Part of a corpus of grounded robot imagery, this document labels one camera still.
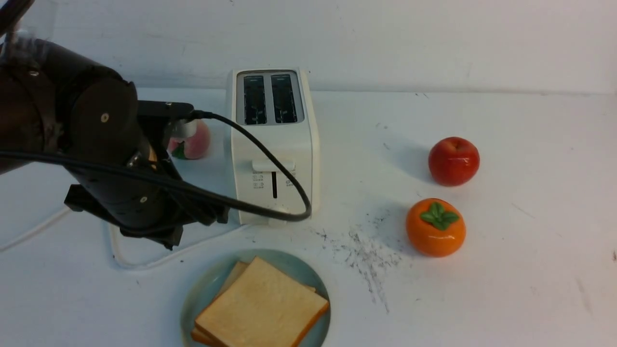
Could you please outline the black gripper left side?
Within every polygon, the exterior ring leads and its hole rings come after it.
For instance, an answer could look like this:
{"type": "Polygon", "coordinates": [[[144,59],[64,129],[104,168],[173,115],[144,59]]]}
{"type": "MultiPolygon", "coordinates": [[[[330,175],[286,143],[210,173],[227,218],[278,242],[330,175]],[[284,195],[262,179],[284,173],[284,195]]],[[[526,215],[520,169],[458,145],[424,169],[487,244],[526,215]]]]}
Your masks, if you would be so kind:
{"type": "MultiPolygon", "coordinates": [[[[95,102],[70,112],[67,155],[99,164],[116,164],[139,173],[180,180],[167,153],[172,127],[189,115],[189,103],[122,102],[110,106],[95,102]]],[[[69,167],[78,183],[65,199],[70,209],[86,211],[119,227],[121,234],[148,239],[172,250],[179,245],[183,226],[203,221],[225,224],[229,209],[169,193],[162,187],[93,170],[69,167]]]]}

